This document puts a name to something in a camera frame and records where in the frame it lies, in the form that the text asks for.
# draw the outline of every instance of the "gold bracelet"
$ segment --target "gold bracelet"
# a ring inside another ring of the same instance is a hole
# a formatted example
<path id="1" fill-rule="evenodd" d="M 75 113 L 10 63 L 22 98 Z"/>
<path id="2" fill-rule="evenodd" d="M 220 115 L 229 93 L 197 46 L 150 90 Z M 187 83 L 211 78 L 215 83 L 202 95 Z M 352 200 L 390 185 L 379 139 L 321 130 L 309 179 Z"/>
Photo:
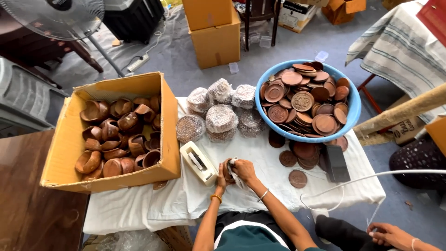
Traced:
<path id="1" fill-rule="evenodd" d="M 220 200 L 220 204 L 222 203 L 222 198 L 221 198 L 220 196 L 218 196 L 218 195 L 216 195 L 216 194 L 213 194 L 213 195 L 211 195 L 211 196 L 209 197 L 209 199 L 212 200 L 212 197 L 216 197 L 217 199 Z"/>

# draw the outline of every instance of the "electric fan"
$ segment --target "electric fan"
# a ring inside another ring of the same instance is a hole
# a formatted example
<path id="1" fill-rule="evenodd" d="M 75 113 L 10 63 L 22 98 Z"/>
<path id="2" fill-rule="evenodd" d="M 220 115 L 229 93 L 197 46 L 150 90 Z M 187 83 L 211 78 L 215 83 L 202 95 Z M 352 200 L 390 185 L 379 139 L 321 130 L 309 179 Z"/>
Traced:
<path id="1" fill-rule="evenodd" d="M 0 0 L 2 7 L 26 28 L 47 38 L 88 38 L 119 76 L 122 71 L 91 36 L 104 18 L 103 0 Z"/>

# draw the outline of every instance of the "concrete floor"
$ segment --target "concrete floor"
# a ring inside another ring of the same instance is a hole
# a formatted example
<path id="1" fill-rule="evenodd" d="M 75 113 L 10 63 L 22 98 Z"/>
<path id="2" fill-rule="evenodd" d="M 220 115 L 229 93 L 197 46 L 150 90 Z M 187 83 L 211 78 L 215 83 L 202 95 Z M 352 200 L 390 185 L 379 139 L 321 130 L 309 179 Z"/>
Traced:
<path id="1" fill-rule="evenodd" d="M 205 70 L 198 69 L 194 48 L 187 33 L 184 12 L 180 10 L 175 16 L 168 19 L 165 34 L 160 38 L 159 45 L 150 51 L 150 60 L 136 73 L 164 72 L 165 79 L 173 93 L 176 96 L 187 96 L 193 89 L 207 88 L 220 78 L 227 79 L 233 88 L 239 84 L 255 85 L 259 77 L 271 66 L 291 59 L 313 59 L 319 51 L 324 50 L 329 53 L 325 63 L 341 70 L 356 85 L 359 85 L 369 76 L 369 73 L 359 67 L 359 60 L 352 62 L 347 67 L 344 66 L 348 47 L 386 12 L 379 0 L 368 0 L 367 10 L 357 13 L 354 20 L 347 24 L 333 26 L 321 13 L 318 13 L 300 34 L 279 27 L 276 46 L 266 49 L 252 45 L 249 52 L 242 51 L 241 60 L 238 62 L 240 71 L 232 75 L 227 65 Z M 148 46 L 135 43 L 126 45 L 127 48 L 131 48 L 131 53 L 120 54 L 119 49 L 108 51 L 114 59 L 119 60 L 117 64 L 124 67 L 131 57 L 142 55 L 155 41 L 156 37 L 152 38 L 151 44 Z M 77 76 L 86 76 L 87 79 L 82 79 L 79 82 L 76 77 L 58 73 L 54 73 L 54 79 L 70 92 L 71 87 L 93 83 L 102 80 L 103 77 L 116 78 L 116 73 L 110 70 L 107 63 L 97 56 L 97 53 L 94 55 L 106 70 L 103 75 L 98 75 L 92 69 L 85 68 L 76 72 L 77 70 L 71 68 L 70 74 L 73 72 Z M 61 66 L 67 68 L 67 63 L 64 62 Z M 388 107 L 403 95 L 400 89 L 378 77 L 372 80 L 368 89 L 381 108 Z M 359 122 L 375 115 L 376 113 L 370 105 L 363 101 Z M 397 149 L 399 147 L 393 142 L 364 147 L 376 172 L 388 170 L 389 157 Z M 446 212 L 439 209 L 437 194 L 430 192 L 431 199 L 422 201 L 418 199 L 418 195 L 425 191 L 405 187 L 392 176 L 383 176 L 379 179 L 386 191 L 387 198 L 378 211 L 375 221 L 397 225 L 423 241 L 440 249 L 446 249 L 446 239 L 444 238 Z M 410 201 L 413 204 L 413 210 L 405 205 L 405 201 Z M 357 204 L 349 208 L 337 209 L 330 215 L 344 219 L 360 229 L 366 229 L 367 219 L 372 216 L 375 208 L 375 205 Z M 330 251 L 339 250 L 334 245 L 322 244 L 315 237 L 314 222 L 309 210 L 300 210 L 294 215 L 308 229 L 321 248 Z M 194 237 L 197 227 L 191 227 L 190 230 Z"/>

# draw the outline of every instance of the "black basket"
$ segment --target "black basket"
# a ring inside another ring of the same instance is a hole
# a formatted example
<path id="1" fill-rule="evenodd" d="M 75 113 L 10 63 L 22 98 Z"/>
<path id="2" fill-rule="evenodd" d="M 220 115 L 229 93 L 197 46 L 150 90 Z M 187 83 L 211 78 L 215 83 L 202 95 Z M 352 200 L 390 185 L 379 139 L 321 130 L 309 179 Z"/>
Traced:
<path id="1" fill-rule="evenodd" d="M 160 0 L 134 0 L 125 10 L 106 10 L 103 22 L 119 40 L 148 44 L 163 14 Z"/>
<path id="2" fill-rule="evenodd" d="M 442 169 L 446 158 L 429 134 L 394 152 L 390 170 Z M 446 174 L 394 174 L 402 184 L 417 189 L 446 190 Z"/>

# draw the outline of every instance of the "table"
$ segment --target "table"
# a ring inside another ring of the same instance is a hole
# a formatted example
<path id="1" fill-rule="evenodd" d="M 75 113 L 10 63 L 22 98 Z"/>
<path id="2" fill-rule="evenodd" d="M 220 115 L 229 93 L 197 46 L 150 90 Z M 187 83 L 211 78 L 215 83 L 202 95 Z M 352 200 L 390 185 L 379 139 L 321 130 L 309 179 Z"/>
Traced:
<path id="1" fill-rule="evenodd" d="M 178 97 L 178 102 L 186 107 L 186 98 Z M 184 113 L 178 108 L 179 117 Z M 207 136 L 196 142 L 198 147 L 206 150 L 214 165 L 228 157 L 237 156 L 254 163 L 259 179 L 274 195 L 291 211 L 302 208 L 299 196 L 302 192 L 315 194 L 334 187 L 336 184 L 327 180 L 326 174 L 319 167 L 304 170 L 298 165 L 284 167 L 279 162 L 279 154 L 288 149 L 285 144 L 280 149 L 268 144 L 268 130 L 251 139 L 236 138 L 227 143 L 211 143 Z M 350 130 L 346 137 L 349 148 L 344 152 L 347 167 L 352 179 L 373 174 L 364 150 L 357 137 Z M 302 170 L 307 174 L 308 184 L 303 189 L 296 189 L 288 181 L 291 170 Z M 213 188 L 207 188 L 195 174 L 181 163 L 182 176 L 170 180 L 167 185 L 154 191 L 151 184 L 139 187 L 124 188 L 115 191 L 94 193 L 91 195 L 84 224 L 84 233 L 108 234 L 123 230 L 149 229 L 160 230 L 168 226 L 196 224 L 209 205 L 209 196 Z M 320 197 L 306 199 L 305 202 L 314 208 L 332 208 L 341 199 L 341 190 L 335 190 Z M 357 202 L 381 203 L 385 192 L 376 177 L 347 185 L 345 198 L 341 207 Z M 236 186 L 228 186 L 223 196 L 220 212 L 251 212 L 266 209 L 262 202 L 251 191 L 244 191 Z"/>
<path id="2" fill-rule="evenodd" d="M 79 250 L 88 195 L 39 186 L 53 134 L 0 139 L 1 250 Z"/>
<path id="3" fill-rule="evenodd" d="M 377 75 L 415 98 L 446 82 L 446 48 L 416 17 L 426 1 L 398 5 L 350 46 L 345 64 L 363 59 L 361 67 L 373 74 L 360 87 Z M 428 123 L 444 112 L 446 105 L 420 118 Z"/>

